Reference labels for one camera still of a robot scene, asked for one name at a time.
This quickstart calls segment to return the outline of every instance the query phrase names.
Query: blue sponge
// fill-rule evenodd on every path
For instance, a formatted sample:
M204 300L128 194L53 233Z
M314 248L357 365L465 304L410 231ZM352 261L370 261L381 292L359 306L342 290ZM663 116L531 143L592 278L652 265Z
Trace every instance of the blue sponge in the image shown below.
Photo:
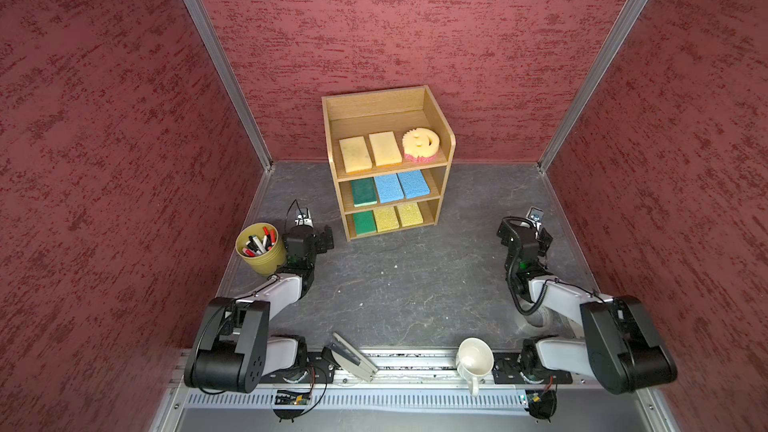
M402 194L400 188L400 181L397 179L397 174L389 174L388 176L376 176L373 178L376 182L376 190L379 192L379 202L393 202L395 200L402 200L405 196Z
M429 186L424 180L424 175L420 170L410 172L400 172L397 177L400 179L402 190L406 193L406 198L414 198L429 195Z

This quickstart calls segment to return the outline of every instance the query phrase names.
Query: yellow sponge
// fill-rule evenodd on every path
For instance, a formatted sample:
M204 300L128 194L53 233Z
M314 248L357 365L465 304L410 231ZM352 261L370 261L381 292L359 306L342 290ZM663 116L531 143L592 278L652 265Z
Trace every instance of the yellow sponge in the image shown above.
M400 215L400 225L403 227L417 226L424 223L424 217L422 217L422 211L418 209L418 204L398 206L397 213Z
M344 158L346 173L359 172L373 168L371 157L366 147L366 139L363 136L339 140L341 157Z
M402 162L402 155L397 147L394 132L369 134L368 139L371 141L371 149L373 149L373 158L376 159L376 167L390 166L391 164Z
M394 207L379 207L373 209L373 217L376 219L376 230L386 232L400 228Z

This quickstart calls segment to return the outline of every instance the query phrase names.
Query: black cable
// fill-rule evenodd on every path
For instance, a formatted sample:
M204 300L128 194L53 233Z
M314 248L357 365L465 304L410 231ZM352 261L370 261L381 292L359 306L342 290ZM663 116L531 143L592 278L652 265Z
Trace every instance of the black cable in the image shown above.
M303 415L307 415L307 414L308 414L308 413L309 413L309 412L310 412L310 411L311 411L313 408L317 407L317 405L318 405L320 402L322 402L322 399L323 399L323 398L326 396L326 390L328 390L328 374L326 374L326 372L325 372L323 369L321 369L321 368L318 368L317 370L321 371L321 372L322 372L322 375L323 375L323 377L325 377L325 378L326 378L326 386L325 386L325 387L322 389L322 395L320 396L320 399L318 399L318 400L317 400L317 402L315 402L314 404L312 404L312 407L310 407L310 408L308 408L308 409L304 410L304 411L303 411L301 414L299 414L299 415L295 416L295 417L294 417L295 419L298 419L298 418L302 417Z
M288 226L288 214L290 214L290 210L293 208L293 204L296 204L296 207L298 207L299 210L301 210L301 205L299 204L299 199L298 198L294 198L293 202L290 204L290 206L288 206L288 210L286 211L286 217L283 219L283 235L288 233L288 229L287 229L287 226Z
M226 392L226 390L219 390L218 392L209 392L208 390L203 389L202 387L198 387L197 389L200 392L202 392L203 394L206 394L206 395L218 395L218 394L223 394L224 392Z
M605 303L605 301L604 301L602 298L600 298L600 296L598 295L598 293L597 293L597 292L590 292L590 291L588 291L586 288L583 288L583 287L579 287L579 286L578 286L578 285L576 285L576 284L569 284L569 283L567 283L567 282L563 282L563 281L562 281L562 280L560 280L560 279L557 279L557 280L555 280L554 282L556 282L556 283L558 283L558 284L562 284L562 285L570 285L571 287L576 287L577 289L579 289L579 290L580 290L580 291L582 291L583 293L586 293L586 294L587 294L587 295L589 295L590 297L592 297L592 298L596 298L596 299L597 299L597 300L599 300L600 302L602 302L602 303Z
M521 217L504 217L504 218L511 218L513 220L526 220ZM512 269L514 267L514 263L518 260L518 256L520 255L520 248L518 248L514 252L514 257L509 262L509 267L507 268L507 287L511 288L511 280L512 280ZM544 281L544 285L542 286L542 290L538 293L538 298L536 299L536 302L534 302L533 306L531 306L530 309L524 309L523 306L520 304L520 299L518 298L518 295L514 293L512 290L512 302L514 303L514 308L520 312L521 315L524 317L527 317L529 315L533 315L536 313L537 310L542 306L542 303L544 302L544 295L547 293L547 282L549 282L551 279L547 279Z

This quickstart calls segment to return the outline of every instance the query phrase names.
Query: metal corner post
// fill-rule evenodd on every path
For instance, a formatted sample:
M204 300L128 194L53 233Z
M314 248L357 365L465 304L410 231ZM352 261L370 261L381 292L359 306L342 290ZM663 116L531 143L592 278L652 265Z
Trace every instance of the metal corner post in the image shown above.
M614 22L614 26L610 29L608 36L603 42L603 46L600 48L598 55L595 57L592 67L584 81L581 83L581 87L576 92L568 110L565 112L565 116L560 122L560 126L555 130L552 139L547 145L547 149L544 150L542 158L538 161L539 168L546 172L546 170L552 164L554 157L558 154L558 151L565 142L566 137L570 133L574 124L578 120L584 107L587 105L589 98L592 97L592 93L598 87L600 80L603 78L610 63L616 57L616 53L619 52L621 44L629 35L632 26L638 20L640 12L648 3L648 0L627 0L624 3L624 7L621 8L619 16Z
M221 77L221 81L224 83L224 88L232 100L232 104L235 106L237 115L240 117L240 121L243 123L243 128L248 134L248 138L251 144L256 150L256 154L261 160L261 165L264 170L269 170L272 166L272 157L269 151L266 149L264 138L261 136L259 127L256 125L254 114L251 113L250 107L248 107L248 101L246 101L243 90L240 88L240 84L237 82L234 71L232 71L232 65L226 58L224 48L219 42L219 37L216 35L214 24L210 22L208 13L205 10L202 0L184 0L184 4L187 6L187 10L192 16L192 21L197 27L197 32L203 39L205 48L208 49L210 59L216 66L216 71Z

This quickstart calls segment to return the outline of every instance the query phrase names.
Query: wooden shelf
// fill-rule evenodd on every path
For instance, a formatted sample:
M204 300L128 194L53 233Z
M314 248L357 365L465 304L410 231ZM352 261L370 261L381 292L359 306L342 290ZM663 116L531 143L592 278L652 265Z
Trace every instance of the wooden shelf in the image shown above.
M442 174L438 174L438 171L431 170L429 168L422 170L422 174L424 175L425 182L427 182L427 185L429 186L429 194L427 194L426 196L404 198L403 200L395 200L392 202L385 202L383 204L379 202L372 206L362 206L362 207L355 207L355 202L352 199L352 182L351 181L340 182L339 189L341 191L341 201L343 204L342 212L344 214L354 214L356 212L373 210L374 208L378 208L378 207L400 206L401 204L409 204L411 202L424 202L425 200L440 198L442 194L440 193L440 186L437 185L437 181L435 180L435 177L441 178Z
M328 162L336 188L336 198L339 210L345 219L344 233L346 239L369 237L386 232L374 232L358 237L352 214L373 210L378 207L392 207L401 204L418 204L422 211L424 223L417 226L400 227L388 232L397 232L407 228L433 226L440 217L443 195L448 183L451 161L456 149L456 138L440 110L434 95L427 86L406 87L403 89L380 90L375 92L351 93L341 96L322 98L322 114L326 127L326 146ZM339 140L362 136L366 140L368 153L373 157L369 134L392 131L402 150L402 136L408 130L425 127L433 130L440 137L440 148L437 157L431 162L403 162L391 166L374 166L370 170L346 173L341 155ZM403 199L373 206L355 207L352 200L351 180L386 176L398 172L421 170L429 186L427 196Z
M438 199L433 199L435 204L434 208L437 208ZM365 238L365 237L372 237L373 235L381 235L381 234L389 234L390 232L399 232L401 230L407 230L409 228L418 228L418 227L426 227L426 226L434 226L437 222L435 219L435 215L432 214L432 208L430 207L429 202L419 202L418 203L418 210L421 211L422 217L424 218L423 224L418 224L417 226L408 226L408 227L400 227L395 228L393 230L388 230L386 232L371 232L370 234L363 234L363 235L357 235L357 232L355 231L355 221L352 219L352 215L346 216L346 224L347 227L350 230L350 240L354 240L356 238ZM397 212L397 207L395 207L395 214L397 214L397 221L400 222L400 214Z

